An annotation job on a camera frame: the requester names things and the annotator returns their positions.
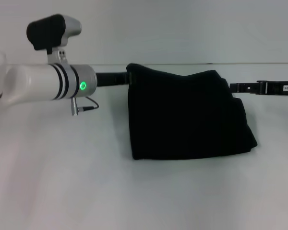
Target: metal bracket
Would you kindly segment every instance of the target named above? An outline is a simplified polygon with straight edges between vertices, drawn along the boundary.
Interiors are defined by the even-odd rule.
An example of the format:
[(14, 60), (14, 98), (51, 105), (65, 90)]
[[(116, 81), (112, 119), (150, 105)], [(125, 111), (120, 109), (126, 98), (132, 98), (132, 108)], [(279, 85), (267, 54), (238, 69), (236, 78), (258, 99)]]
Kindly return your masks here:
[(235, 83), (230, 84), (230, 92), (288, 96), (288, 81), (258, 80), (257, 83)]
[(62, 48), (53, 48), (51, 54), (47, 55), (48, 63), (68, 63), (66, 52)]

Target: white wall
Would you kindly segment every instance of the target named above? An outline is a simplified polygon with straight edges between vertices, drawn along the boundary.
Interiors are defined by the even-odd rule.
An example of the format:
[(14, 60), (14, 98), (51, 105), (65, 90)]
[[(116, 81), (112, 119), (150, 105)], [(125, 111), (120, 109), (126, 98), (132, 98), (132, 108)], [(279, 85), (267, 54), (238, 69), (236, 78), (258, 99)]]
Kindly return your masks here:
[(10, 63), (46, 61), (26, 27), (55, 13), (82, 22), (73, 63), (288, 62), (288, 0), (0, 0)]
[[(99, 72), (131, 61), (288, 62), (288, 0), (1, 0), (9, 63), (46, 61), (25, 30), (56, 12), (83, 24), (67, 47), (71, 63), (107, 64), (94, 65)], [(288, 65), (150, 67), (216, 69), (228, 82), (288, 80)], [(288, 97), (236, 95), (259, 142), (251, 153), (133, 161), (127, 89), (97, 89), (100, 109), (78, 117), (67, 100), (0, 113), (0, 230), (288, 230)]]

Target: green led light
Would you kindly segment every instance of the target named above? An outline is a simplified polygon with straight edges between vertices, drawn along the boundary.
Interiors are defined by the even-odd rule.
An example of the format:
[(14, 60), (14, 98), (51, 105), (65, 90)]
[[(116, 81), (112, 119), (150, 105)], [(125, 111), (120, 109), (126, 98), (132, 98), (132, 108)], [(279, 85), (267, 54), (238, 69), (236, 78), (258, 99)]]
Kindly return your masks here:
[(82, 81), (80, 84), (80, 90), (85, 90), (85, 89), (86, 89), (86, 83)]

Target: black cloth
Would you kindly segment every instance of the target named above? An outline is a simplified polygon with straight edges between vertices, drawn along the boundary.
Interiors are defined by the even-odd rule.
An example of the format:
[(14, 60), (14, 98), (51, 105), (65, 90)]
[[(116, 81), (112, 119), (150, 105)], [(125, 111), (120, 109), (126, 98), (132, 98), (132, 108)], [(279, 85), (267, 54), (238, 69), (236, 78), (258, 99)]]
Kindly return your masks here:
[(242, 101), (215, 70), (180, 76), (129, 64), (129, 129), (135, 160), (186, 160), (251, 151)]

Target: black rod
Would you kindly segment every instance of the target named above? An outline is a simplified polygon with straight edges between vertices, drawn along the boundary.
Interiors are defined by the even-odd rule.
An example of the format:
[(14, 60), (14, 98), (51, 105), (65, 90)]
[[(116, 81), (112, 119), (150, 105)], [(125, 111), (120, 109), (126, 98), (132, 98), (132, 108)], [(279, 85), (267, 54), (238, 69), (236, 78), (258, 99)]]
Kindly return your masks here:
[(123, 73), (96, 73), (97, 86), (128, 85), (129, 76), (127, 72)]

